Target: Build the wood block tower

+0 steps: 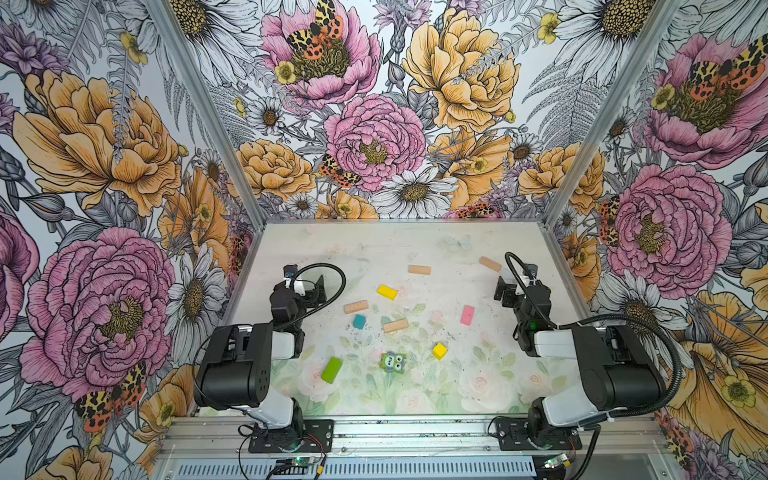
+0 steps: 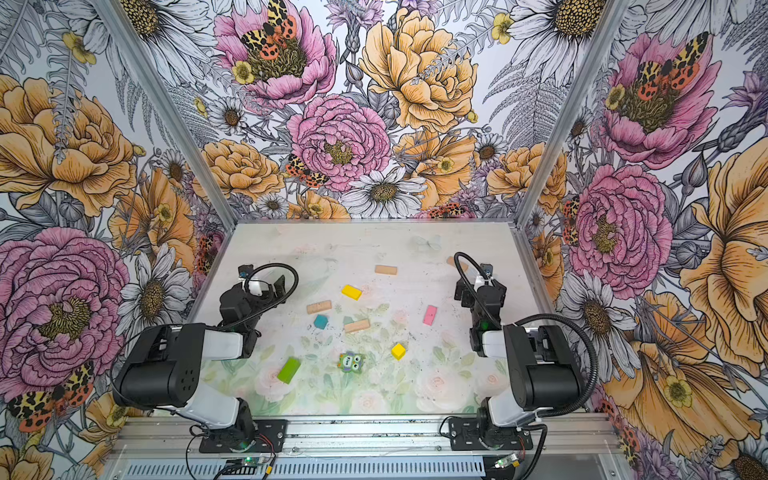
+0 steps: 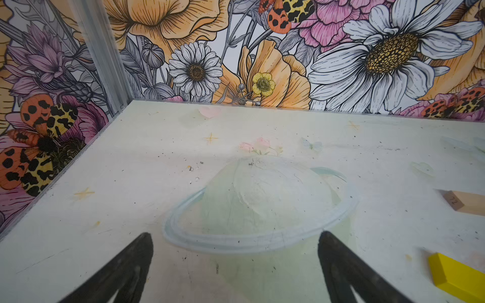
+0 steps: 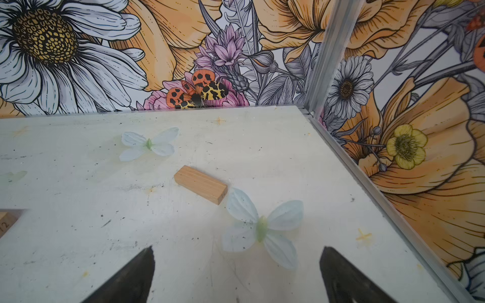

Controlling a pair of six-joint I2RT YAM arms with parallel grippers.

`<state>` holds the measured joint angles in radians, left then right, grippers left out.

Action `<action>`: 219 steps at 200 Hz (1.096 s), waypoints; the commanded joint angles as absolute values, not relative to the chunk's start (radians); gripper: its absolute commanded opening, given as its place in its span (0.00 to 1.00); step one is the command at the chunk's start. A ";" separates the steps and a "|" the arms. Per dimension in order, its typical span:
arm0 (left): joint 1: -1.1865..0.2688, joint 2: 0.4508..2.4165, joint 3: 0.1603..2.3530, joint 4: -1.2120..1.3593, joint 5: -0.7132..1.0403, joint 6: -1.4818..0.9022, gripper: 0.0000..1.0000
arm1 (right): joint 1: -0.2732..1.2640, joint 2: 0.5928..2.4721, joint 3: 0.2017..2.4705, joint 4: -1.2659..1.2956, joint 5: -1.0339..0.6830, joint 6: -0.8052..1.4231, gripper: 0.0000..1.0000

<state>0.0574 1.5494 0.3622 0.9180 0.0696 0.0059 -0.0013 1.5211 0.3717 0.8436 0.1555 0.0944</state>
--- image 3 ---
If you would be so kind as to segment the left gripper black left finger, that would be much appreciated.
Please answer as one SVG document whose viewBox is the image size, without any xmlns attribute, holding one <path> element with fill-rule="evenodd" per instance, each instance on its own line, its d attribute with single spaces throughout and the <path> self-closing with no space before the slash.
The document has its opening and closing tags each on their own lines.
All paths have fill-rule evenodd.
<svg viewBox="0 0 485 303">
<path fill-rule="evenodd" d="M 61 302 L 140 302 L 153 255 L 144 232 Z"/>
</svg>

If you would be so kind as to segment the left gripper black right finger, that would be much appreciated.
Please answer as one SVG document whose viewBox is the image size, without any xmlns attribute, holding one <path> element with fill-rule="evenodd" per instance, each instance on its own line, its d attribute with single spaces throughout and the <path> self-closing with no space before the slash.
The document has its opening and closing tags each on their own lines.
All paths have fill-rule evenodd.
<svg viewBox="0 0 485 303">
<path fill-rule="evenodd" d="M 321 233 L 318 258 L 331 302 L 410 302 L 329 231 Z"/>
</svg>

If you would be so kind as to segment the natural wood block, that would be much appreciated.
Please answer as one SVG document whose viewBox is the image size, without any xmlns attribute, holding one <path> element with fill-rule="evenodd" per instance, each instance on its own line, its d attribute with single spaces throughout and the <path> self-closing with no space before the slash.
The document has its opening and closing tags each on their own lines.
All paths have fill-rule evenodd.
<svg viewBox="0 0 485 303">
<path fill-rule="evenodd" d="M 485 215 L 484 195 L 460 191 L 447 191 L 443 197 L 456 212 L 480 216 Z"/>
</svg>

